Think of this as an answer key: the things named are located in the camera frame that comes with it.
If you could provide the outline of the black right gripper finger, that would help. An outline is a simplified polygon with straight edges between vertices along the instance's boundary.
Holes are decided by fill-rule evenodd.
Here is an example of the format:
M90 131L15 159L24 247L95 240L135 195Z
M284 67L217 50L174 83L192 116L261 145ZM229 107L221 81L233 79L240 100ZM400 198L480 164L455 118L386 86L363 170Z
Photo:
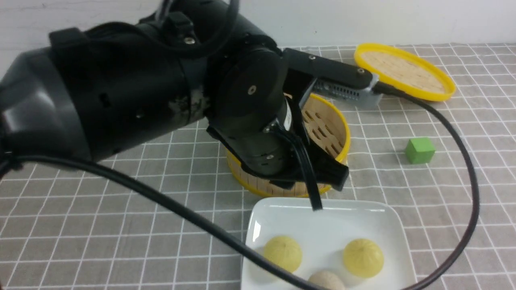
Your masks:
M285 139L293 147L294 154L299 162L302 176L306 184L306 189L311 202L312 210L322 210L323 205L321 202L321 196L316 180L315 170L312 167L310 157L308 156L307 148L304 145L302 139L296 136L295 134L285 130L279 130L278 135L281 138Z

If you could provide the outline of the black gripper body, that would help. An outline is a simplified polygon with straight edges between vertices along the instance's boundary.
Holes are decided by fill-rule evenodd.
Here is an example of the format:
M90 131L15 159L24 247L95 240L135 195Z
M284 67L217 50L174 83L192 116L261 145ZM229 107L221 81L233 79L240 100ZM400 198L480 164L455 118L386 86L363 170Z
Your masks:
M291 97L279 101L233 101L223 112L209 118L208 134L219 140L251 176L268 180L282 189L304 183L293 147L278 135L279 130L300 137L315 170L319 190L343 188L349 168L334 159L313 141L304 124L302 108Z

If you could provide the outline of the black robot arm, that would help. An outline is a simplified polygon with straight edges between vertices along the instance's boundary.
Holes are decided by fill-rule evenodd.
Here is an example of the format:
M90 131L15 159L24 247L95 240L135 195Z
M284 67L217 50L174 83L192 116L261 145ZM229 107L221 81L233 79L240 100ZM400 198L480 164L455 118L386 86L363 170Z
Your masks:
M312 81L284 90L289 63L239 2L164 0L137 24L50 33L1 79L1 156L98 162L203 118L247 174L282 189L342 189L349 169L308 135Z

